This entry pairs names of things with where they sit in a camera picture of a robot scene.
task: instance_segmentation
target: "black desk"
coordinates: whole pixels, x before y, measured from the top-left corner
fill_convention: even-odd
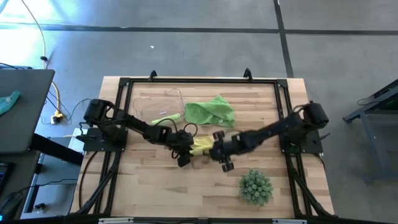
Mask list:
[[[0,96],[14,90],[21,95],[15,105],[0,116],[0,161],[14,164],[0,194],[7,195],[32,183],[40,152],[80,165],[83,155],[35,134],[35,128],[51,86],[53,70],[0,70]],[[28,190],[24,191],[24,201]],[[16,218],[24,206],[20,204]]]

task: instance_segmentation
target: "wooden tabletop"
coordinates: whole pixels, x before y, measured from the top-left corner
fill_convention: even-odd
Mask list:
[[[120,77],[104,77],[100,99],[115,101]],[[304,80],[289,78],[292,106],[308,102]],[[234,129],[216,125],[199,126],[198,135],[211,135],[225,130],[258,129],[278,120],[275,94],[268,84],[227,83],[135,83],[129,113],[134,114],[136,98],[153,96],[178,88],[184,103],[207,102],[221,95],[235,110]],[[178,124],[183,128],[185,123]],[[85,156],[81,173],[91,154]],[[83,183],[83,203],[98,185],[104,153],[99,152],[89,165]],[[179,168],[171,152],[150,144],[129,131],[126,151],[122,154],[113,201],[112,216],[135,217],[219,217],[219,218],[292,218],[294,216],[285,157],[280,153],[278,137],[264,141],[254,152],[233,156],[235,169],[223,172],[221,165],[201,156],[192,164]],[[303,154],[307,184],[325,210],[333,213],[325,171],[319,158]],[[263,206],[248,205],[239,198],[239,180],[250,168],[263,172],[274,187],[271,201]],[[103,206],[108,189],[105,189]],[[300,208],[304,211],[301,191]],[[78,210],[78,191],[71,212]]]

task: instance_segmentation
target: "succulent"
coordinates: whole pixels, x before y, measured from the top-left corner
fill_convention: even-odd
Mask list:
[[[240,195],[250,204],[264,206],[272,197],[272,184],[268,177],[258,170],[251,169],[248,174],[242,175],[239,182]]]

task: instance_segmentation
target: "green plant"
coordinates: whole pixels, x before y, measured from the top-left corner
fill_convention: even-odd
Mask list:
[[[272,184],[268,177],[258,170],[251,169],[239,183],[240,195],[253,205],[263,206],[272,197]]]

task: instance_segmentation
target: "green cloth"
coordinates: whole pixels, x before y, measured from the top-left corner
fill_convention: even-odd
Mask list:
[[[216,96],[208,103],[187,103],[185,120],[194,124],[218,124],[224,127],[235,125],[232,106],[222,96]]]

